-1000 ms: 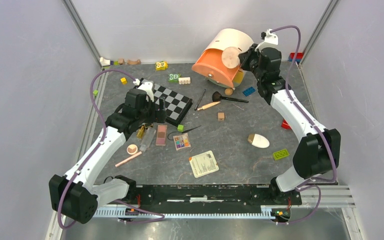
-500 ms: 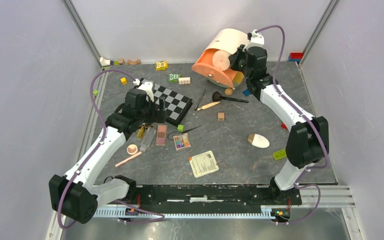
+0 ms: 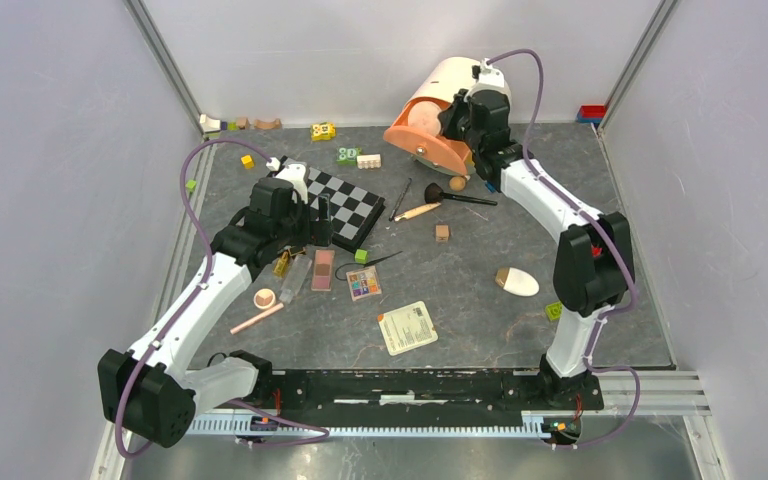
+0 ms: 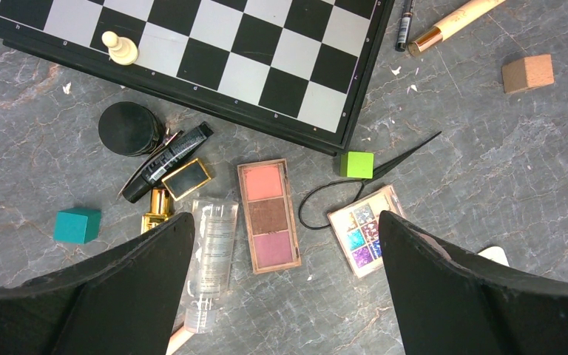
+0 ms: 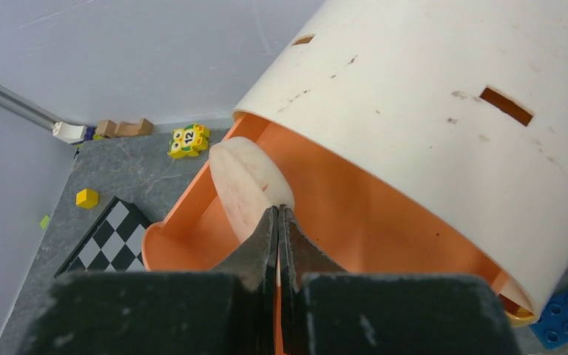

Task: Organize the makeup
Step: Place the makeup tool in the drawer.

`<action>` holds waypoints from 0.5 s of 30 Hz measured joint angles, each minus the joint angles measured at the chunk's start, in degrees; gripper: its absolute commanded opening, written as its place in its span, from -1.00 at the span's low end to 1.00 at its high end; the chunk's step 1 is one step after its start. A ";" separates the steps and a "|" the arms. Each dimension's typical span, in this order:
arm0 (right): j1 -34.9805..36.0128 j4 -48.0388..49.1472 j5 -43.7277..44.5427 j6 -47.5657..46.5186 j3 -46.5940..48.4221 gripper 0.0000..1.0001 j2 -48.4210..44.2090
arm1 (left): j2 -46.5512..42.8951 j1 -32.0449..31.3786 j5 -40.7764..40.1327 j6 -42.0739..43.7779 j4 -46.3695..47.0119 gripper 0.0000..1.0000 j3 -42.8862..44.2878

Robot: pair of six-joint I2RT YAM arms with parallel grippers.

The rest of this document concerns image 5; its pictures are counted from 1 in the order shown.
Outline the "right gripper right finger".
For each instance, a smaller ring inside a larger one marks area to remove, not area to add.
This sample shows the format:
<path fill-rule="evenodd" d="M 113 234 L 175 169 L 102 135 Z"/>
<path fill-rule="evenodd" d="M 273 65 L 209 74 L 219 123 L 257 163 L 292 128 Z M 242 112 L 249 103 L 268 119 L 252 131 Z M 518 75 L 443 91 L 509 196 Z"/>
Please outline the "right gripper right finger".
<path fill-rule="evenodd" d="M 295 354 L 305 326 L 300 295 L 302 277 L 308 273 L 344 272 L 345 269 L 304 234 L 292 209 L 287 206 L 279 207 L 279 261 L 283 351 Z"/>

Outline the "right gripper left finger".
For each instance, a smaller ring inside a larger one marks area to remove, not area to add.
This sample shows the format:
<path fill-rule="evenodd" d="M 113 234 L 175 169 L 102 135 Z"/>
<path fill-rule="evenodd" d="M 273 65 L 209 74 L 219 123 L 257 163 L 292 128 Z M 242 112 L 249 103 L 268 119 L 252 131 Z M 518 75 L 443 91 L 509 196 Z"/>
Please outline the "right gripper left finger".
<path fill-rule="evenodd" d="M 235 354 L 275 354 L 278 208 L 267 208 L 255 230 L 213 271 L 233 277 L 231 340 Z"/>

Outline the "orange top drawer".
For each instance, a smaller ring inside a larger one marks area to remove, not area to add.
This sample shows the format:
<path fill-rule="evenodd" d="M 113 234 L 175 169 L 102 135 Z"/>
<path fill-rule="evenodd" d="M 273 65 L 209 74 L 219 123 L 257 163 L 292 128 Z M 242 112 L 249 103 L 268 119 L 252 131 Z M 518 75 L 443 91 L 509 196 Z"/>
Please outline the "orange top drawer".
<path fill-rule="evenodd" d="M 350 271 L 456 271 L 499 291 L 507 275 L 449 224 L 352 163 L 254 115 L 230 137 L 255 142 L 294 194 L 303 231 Z M 164 221 L 150 226 L 142 258 L 151 271 L 212 268 L 239 245 L 204 166 Z"/>

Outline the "cream round drawer cabinet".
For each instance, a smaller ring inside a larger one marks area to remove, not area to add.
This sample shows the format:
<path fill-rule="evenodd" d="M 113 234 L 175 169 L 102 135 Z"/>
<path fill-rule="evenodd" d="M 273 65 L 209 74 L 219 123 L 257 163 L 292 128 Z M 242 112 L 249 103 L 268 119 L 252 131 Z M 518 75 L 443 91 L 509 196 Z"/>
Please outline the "cream round drawer cabinet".
<path fill-rule="evenodd" d="M 234 109 L 365 170 L 504 272 L 514 325 L 568 266 L 568 1 L 327 1 Z"/>

